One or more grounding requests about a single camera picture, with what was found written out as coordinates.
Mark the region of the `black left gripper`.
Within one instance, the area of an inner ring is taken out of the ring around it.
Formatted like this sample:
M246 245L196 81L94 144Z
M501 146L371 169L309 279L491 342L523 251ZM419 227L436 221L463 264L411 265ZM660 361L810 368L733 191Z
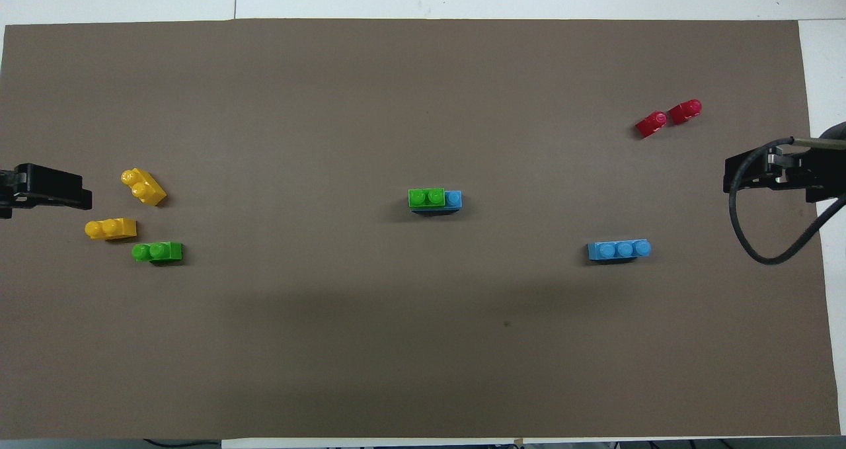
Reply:
M23 192L15 198L16 192ZM36 193L71 193L58 196ZM35 207L93 208L93 193L83 190L83 179L76 174L42 165L23 163L14 171L1 171L1 219L11 219L13 210Z

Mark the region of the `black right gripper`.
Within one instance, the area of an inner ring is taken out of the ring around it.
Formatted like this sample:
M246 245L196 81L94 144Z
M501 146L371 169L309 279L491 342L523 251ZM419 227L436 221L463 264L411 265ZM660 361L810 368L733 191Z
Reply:
M724 193L730 193L734 175L754 151L726 159ZM838 198L845 190L845 151L810 148L804 153L783 153L780 147L767 147L744 169L738 181L738 192L753 188L801 189L809 203Z

